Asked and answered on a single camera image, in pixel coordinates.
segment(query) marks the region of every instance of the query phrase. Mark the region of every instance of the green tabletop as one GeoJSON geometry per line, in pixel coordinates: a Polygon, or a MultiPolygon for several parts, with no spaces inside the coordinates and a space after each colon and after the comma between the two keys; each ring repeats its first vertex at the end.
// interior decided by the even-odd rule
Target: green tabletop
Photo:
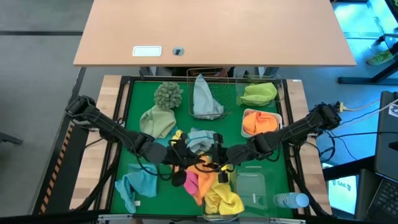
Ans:
{"type": "MultiPolygon", "coordinates": [[[[128,130],[139,131],[139,120],[141,115],[154,106],[154,92],[161,82],[140,82],[135,81],[132,89],[131,103],[129,105],[129,114],[127,117],[126,128],[128,130]]],[[[230,84],[233,102],[236,96],[235,85],[230,84]]],[[[184,90],[182,104],[179,108],[175,108],[175,118],[177,126],[184,132],[189,132],[192,127],[216,131],[223,135],[224,146],[232,146],[235,144],[244,144],[246,139],[241,135],[241,123],[243,111],[247,106],[238,106],[233,103],[233,112],[224,119],[216,119],[213,121],[194,119],[188,111],[188,94],[187,84],[180,83],[180,87],[184,90]]],[[[255,110],[268,111],[278,113],[276,106],[255,107],[255,110]]],[[[242,166],[262,166],[264,170],[271,171],[273,178],[266,180],[266,183],[272,183],[272,193],[286,193],[289,191],[285,162],[283,160],[283,150],[281,150],[280,159],[277,162],[269,161],[250,161],[244,162],[242,166]]],[[[136,163],[136,158],[127,151],[122,149],[118,174],[116,179],[121,179],[127,174],[127,165],[136,163]]],[[[160,166],[161,173],[170,173],[169,166],[160,166]]],[[[272,203],[272,194],[269,195],[267,201],[272,203]]],[[[136,200],[141,201],[141,205],[137,207],[137,214],[141,215],[201,215],[201,207],[199,207],[192,196],[189,195],[184,187],[173,187],[170,181],[163,181],[158,178],[157,196],[148,198],[136,194],[136,200]]],[[[117,190],[114,191],[111,213],[128,213],[124,206],[124,201],[120,197],[117,190]]],[[[292,218],[292,211],[285,208],[274,208],[268,210],[269,217],[292,218]]]]}

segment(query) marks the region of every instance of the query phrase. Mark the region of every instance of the wooden table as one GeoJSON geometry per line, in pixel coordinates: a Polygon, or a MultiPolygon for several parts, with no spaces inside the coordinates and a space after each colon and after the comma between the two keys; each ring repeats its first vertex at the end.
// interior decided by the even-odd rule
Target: wooden table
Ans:
{"type": "MultiPolygon", "coordinates": [[[[109,117],[113,116],[115,102],[119,91],[120,79],[121,76],[119,75],[106,75],[99,93],[97,107],[101,110],[101,112],[109,117]]],[[[308,114],[307,101],[305,99],[303,85],[300,80],[287,80],[287,86],[289,89],[289,98],[291,102],[290,105],[293,119],[296,121],[308,114]]],[[[119,117],[121,117],[123,114],[125,103],[126,99],[122,98],[119,117]]],[[[281,105],[283,117],[286,122],[288,120],[286,105],[284,103],[281,103],[281,105]]],[[[87,143],[93,142],[99,138],[100,137],[97,132],[90,133],[87,143]]],[[[310,138],[308,141],[315,144],[315,141],[310,138]]],[[[70,208],[75,208],[81,204],[84,198],[96,185],[100,176],[105,146],[106,142],[101,141],[86,149],[81,162],[78,180],[76,182],[70,208]]],[[[300,156],[307,188],[309,191],[311,191],[312,195],[322,206],[322,208],[326,212],[331,213],[325,181],[323,180],[322,167],[318,157],[318,151],[314,147],[304,144],[301,148],[300,156]]],[[[105,188],[103,191],[103,199],[101,200],[100,208],[104,208],[106,192],[107,188],[105,188]]]]}
{"type": "Polygon", "coordinates": [[[356,65],[329,0],[95,0],[74,64],[356,65]],[[140,45],[162,54],[133,57],[140,45]]]}

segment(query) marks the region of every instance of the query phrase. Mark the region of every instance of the pink cloth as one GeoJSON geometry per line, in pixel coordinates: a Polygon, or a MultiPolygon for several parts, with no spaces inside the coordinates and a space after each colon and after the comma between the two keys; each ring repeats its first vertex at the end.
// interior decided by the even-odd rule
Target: pink cloth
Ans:
{"type": "Polygon", "coordinates": [[[190,195],[195,195],[198,191],[198,174],[187,171],[187,179],[185,180],[184,188],[190,195]]]}

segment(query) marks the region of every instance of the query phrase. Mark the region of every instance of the white sticker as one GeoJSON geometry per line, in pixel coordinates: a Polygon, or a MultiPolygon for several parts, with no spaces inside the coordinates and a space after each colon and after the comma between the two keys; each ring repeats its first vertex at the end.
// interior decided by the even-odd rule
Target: white sticker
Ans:
{"type": "Polygon", "coordinates": [[[398,118],[398,105],[390,105],[388,114],[398,118]]]}
{"type": "Polygon", "coordinates": [[[134,57],[160,57],[162,46],[135,46],[132,50],[134,57]]]}

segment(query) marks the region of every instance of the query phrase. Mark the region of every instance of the spiky green ball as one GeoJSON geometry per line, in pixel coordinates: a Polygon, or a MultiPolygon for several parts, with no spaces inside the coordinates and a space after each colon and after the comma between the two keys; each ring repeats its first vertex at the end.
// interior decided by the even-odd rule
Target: spiky green ball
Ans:
{"type": "Polygon", "coordinates": [[[161,108],[172,109],[178,107],[181,104],[182,89],[175,82],[163,82],[157,87],[155,91],[155,104],[161,108]]]}

